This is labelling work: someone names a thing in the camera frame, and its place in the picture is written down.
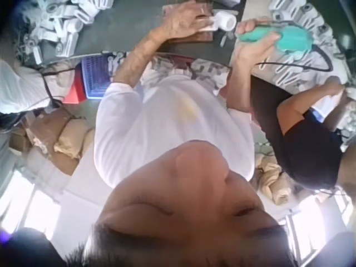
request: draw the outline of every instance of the workbench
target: workbench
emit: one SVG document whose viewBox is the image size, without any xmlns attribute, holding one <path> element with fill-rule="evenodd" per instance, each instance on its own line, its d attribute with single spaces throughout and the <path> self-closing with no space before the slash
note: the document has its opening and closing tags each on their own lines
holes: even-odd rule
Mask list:
<svg viewBox="0 0 356 267">
<path fill-rule="evenodd" d="M 161 24 L 162 7 L 177 0 L 115 0 L 111 9 L 101 11 L 91 25 L 84 26 L 79 34 L 73 57 L 100 55 L 102 52 L 131 51 L 149 31 Z M 241 21 L 246 0 L 233 8 L 239 12 Z M 227 7 L 214 3 L 214 9 Z M 164 44 L 159 52 L 174 53 L 192 58 L 202 58 L 228 65 L 236 39 L 220 42 L 225 32 L 214 33 L 213 42 Z M 41 44 L 43 65 L 62 60 L 55 56 L 55 46 L 50 42 Z"/>
</svg>

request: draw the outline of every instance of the pile of white plastic parts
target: pile of white plastic parts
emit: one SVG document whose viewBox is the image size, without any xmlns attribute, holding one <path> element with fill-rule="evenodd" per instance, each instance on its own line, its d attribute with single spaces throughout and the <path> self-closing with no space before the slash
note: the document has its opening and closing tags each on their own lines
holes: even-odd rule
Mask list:
<svg viewBox="0 0 356 267">
<path fill-rule="evenodd" d="M 292 94 L 308 90 L 316 85 L 322 85 L 330 76 L 338 77 L 342 84 L 350 82 L 350 70 L 345 56 L 341 53 L 337 41 L 334 39 L 333 29 L 324 21 L 323 16 L 312 4 L 307 3 L 306 0 L 272 0 L 269 10 L 273 21 L 293 21 L 307 29 L 313 35 L 314 45 L 319 46 L 327 54 L 334 69 L 332 72 L 320 72 L 305 70 L 301 67 L 259 65 L 254 70 L 255 75 Z M 266 61 L 293 63 L 320 69 L 328 68 L 325 59 L 314 51 L 294 53 L 276 51 Z M 347 92 L 350 98 L 356 100 L 356 89 L 354 87 L 347 88 Z M 313 107 L 325 118 L 338 104 L 339 99 L 340 96 L 325 97 Z M 356 132 L 356 111 L 350 112 L 341 128 L 351 135 Z"/>
<path fill-rule="evenodd" d="M 42 63 L 41 41 L 56 44 L 57 57 L 74 54 L 79 32 L 92 24 L 100 10 L 112 7 L 113 0 L 31 0 L 20 6 L 21 16 L 31 32 L 23 37 L 24 52 L 33 53 Z"/>
</svg>

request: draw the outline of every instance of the window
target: window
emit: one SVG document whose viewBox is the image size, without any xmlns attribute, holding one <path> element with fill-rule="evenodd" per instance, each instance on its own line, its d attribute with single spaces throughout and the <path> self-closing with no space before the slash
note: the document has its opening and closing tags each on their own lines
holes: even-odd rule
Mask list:
<svg viewBox="0 0 356 267">
<path fill-rule="evenodd" d="M 343 221 L 345 225 L 348 225 L 354 210 L 351 198 L 343 190 L 336 191 L 334 197 L 339 206 Z"/>
<path fill-rule="evenodd" d="M 0 198 L 1 228 L 12 234 L 21 227 L 43 232 L 50 240 L 60 214 L 60 205 L 15 171 Z"/>
<path fill-rule="evenodd" d="M 279 222 L 300 265 L 305 264 L 325 244 L 325 228 L 320 208 L 311 196 L 299 204 L 299 211 Z"/>
</svg>

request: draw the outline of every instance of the white long-sleeve shirt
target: white long-sleeve shirt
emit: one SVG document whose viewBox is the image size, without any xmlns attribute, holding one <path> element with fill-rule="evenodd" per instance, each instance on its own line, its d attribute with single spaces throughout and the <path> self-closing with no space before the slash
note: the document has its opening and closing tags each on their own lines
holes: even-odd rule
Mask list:
<svg viewBox="0 0 356 267">
<path fill-rule="evenodd" d="M 254 171 L 251 114 L 224 108 L 183 75 L 162 80 L 145 102 L 129 85 L 112 83 L 96 121 L 95 165 L 115 187 L 141 166 L 191 140 L 219 148 L 231 170 L 250 180 Z"/>
</svg>

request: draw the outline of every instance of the teal power tool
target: teal power tool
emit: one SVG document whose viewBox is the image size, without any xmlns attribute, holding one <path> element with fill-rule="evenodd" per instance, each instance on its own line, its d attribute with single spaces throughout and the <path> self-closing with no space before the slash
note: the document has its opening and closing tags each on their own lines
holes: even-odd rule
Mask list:
<svg viewBox="0 0 356 267">
<path fill-rule="evenodd" d="M 243 42 L 256 42 L 271 32 L 277 32 L 281 39 L 277 42 L 277 48 L 281 51 L 305 51 L 311 50 L 313 36 L 305 29 L 298 26 L 257 26 L 252 32 L 239 36 Z"/>
<path fill-rule="evenodd" d="M 304 70 L 314 70 L 321 72 L 331 72 L 334 67 L 330 57 L 317 45 L 314 45 L 314 39 L 310 32 L 294 22 L 273 22 L 269 25 L 257 26 L 252 32 L 247 32 L 238 36 L 242 42 L 257 42 L 264 38 L 271 32 L 277 32 L 281 35 L 281 39 L 277 41 L 277 49 L 286 53 L 296 51 L 314 51 L 319 53 L 328 65 L 327 69 L 315 68 L 311 66 L 303 66 L 293 63 L 280 63 L 280 62 L 261 62 L 261 64 L 268 65 L 283 65 L 291 67 L 302 67 Z"/>
</svg>

